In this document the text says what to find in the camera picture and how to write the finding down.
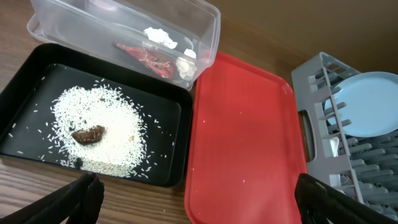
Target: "brown wall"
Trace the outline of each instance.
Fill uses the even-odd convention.
[[[358,70],[398,73],[397,0],[207,1],[309,56],[325,51]]]

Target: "round plate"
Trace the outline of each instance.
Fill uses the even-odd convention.
[[[351,124],[343,127],[345,134],[368,138],[398,128],[398,75],[367,72],[348,78],[338,86],[341,91],[334,94],[336,104],[346,103],[338,110],[340,120],[351,120]],[[325,103],[327,108],[331,108],[330,100]],[[335,118],[328,122],[336,124]]]

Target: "black baking pan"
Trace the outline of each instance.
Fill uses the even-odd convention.
[[[154,151],[150,163],[157,166],[144,159],[134,170],[140,173],[141,168],[151,166],[148,178],[132,175],[125,179],[165,187],[177,184],[183,177],[192,123],[189,92],[58,44],[38,46],[1,93],[0,154],[60,166],[67,155],[50,154],[51,142],[45,139],[54,134],[46,125],[55,121],[52,100],[67,88],[92,88],[98,80],[111,88],[120,86],[124,95],[145,106],[140,113],[152,115],[143,119],[148,125],[147,152]],[[162,122],[162,129],[150,120],[153,118]]]

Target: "red plastic tray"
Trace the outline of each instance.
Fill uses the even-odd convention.
[[[301,223],[307,172],[291,87],[218,53],[198,79],[185,210],[193,223]]]

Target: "gray dish rack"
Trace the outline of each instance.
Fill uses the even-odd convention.
[[[393,220],[398,220],[398,131],[375,138],[344,134],[334,94],[339,82],[360,72],[324,52],[292,71],[297,110],[303,123],[310,162],[308,173]],[[324,110],[327,100],[332,107]],[[336,124],[330,125],[329,119]],[[338,138],[333,153],[331,139]]]

